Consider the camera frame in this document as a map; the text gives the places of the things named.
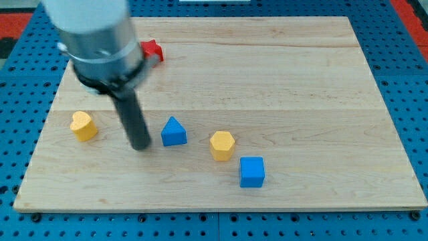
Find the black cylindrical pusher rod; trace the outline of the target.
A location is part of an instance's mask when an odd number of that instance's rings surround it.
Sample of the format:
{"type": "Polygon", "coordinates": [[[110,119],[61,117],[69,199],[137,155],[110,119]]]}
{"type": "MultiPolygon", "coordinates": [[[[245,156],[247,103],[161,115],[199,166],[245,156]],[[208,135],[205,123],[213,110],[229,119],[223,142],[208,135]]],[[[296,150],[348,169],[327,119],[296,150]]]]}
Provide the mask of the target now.
{"type": "Polygon", "coordinates": [[[151,137],[134,89],[113,91],[112,100],[131,147],[137,151],[146,149],[151,143],[151,137]]]}

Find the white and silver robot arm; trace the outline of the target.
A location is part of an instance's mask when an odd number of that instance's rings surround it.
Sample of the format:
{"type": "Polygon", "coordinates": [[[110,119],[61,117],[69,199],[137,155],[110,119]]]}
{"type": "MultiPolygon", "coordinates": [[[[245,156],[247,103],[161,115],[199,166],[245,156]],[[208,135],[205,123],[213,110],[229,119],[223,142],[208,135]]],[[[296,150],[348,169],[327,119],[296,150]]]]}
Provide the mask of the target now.
{"type": "Polygon", "coordinates": [[[109,96],[131,147],[151,143],[135,89],[160,58],[145,57],[125,0],[42,0],[58,31],[58,49],[72,61],[80,83],[109,96]]]}

